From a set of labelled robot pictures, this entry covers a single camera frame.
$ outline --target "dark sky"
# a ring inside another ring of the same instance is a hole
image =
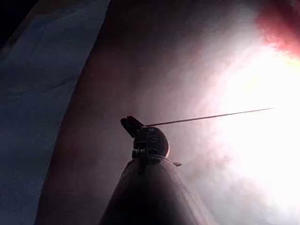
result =
[[[1,35],[3,46],[38,0],[2,0],[0,2]]]

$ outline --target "metal tube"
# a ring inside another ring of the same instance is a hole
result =
[[[100,225],[199,225],[176,166],[160,156],[126,166]]]

